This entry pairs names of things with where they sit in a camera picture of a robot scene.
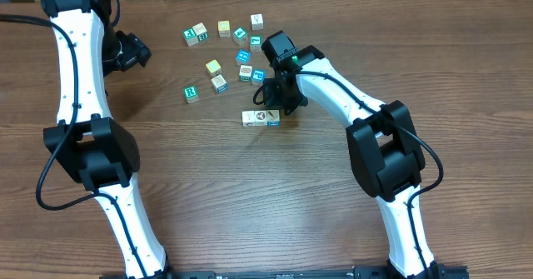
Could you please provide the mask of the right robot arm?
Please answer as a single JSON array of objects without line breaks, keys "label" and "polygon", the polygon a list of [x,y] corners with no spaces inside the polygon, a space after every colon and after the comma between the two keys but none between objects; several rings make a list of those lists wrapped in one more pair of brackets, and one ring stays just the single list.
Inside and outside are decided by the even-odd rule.
[{"label": "right robot arm", "polygon": [[407,107],[366,95],[316,47],[298,49],[283,31],[267,37],[262,51],[274,71],[256,92],[262,104],[285,115],[309,101],[326,109],[346,130],[356,181],[381,210],[396,277],[435,277],[419,207],[424,155],[433,150],[416,135]]}]

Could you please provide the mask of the white feather block blue X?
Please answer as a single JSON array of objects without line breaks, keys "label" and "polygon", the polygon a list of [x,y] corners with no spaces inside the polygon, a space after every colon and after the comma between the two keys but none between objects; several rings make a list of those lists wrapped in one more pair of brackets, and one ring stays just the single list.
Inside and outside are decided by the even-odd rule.
[{"label": "white feather block blue X", "polygon": [[268,110],[266,119],[268,126],[279,126],[281,119],[280,112],[278,110]]}]

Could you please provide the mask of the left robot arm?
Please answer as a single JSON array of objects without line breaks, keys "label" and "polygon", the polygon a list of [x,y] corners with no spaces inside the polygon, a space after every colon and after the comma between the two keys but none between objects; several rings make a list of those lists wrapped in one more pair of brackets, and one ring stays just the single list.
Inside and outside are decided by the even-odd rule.
[{"label": "left robot arm", "polygon": [[167,254],[138,187],[140,153],[112,117],[104,78],[145,66],[149,48],[115,30],[111,0],[41,0],[57,42],[61,99],[43,141],[70,178],[102,207],[122,251],[126,278],[168,278]]}]

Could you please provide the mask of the green seven block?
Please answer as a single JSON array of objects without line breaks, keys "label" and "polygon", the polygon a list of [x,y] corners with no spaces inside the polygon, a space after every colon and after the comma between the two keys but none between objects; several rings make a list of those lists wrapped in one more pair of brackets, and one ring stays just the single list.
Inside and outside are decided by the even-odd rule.
[{"label": "green seven block", "polygon": [[262,37],[261,36],[250,36],[249,37],[249,48],[251,52],[260,52],[262,50]]}]

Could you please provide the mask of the white block brown picture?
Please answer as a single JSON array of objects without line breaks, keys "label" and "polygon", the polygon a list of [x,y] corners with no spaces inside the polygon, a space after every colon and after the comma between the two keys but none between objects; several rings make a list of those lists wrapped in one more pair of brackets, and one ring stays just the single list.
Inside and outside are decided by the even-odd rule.
[{"label": "white block brown picture", "polygon": [[254,112],[254,125],[255,126],[266,126],[267,125],[267,111],[255,111]]}]

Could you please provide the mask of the blue top letter block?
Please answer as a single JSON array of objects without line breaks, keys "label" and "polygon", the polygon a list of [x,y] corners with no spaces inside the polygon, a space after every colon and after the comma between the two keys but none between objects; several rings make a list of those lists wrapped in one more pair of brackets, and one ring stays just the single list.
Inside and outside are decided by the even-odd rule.
[{"label": "blue top letter block", "polygon": [[254,111],[243,111],[242,112],[242,125],[244,127],[251,127],[255,125],[255,112]]}]

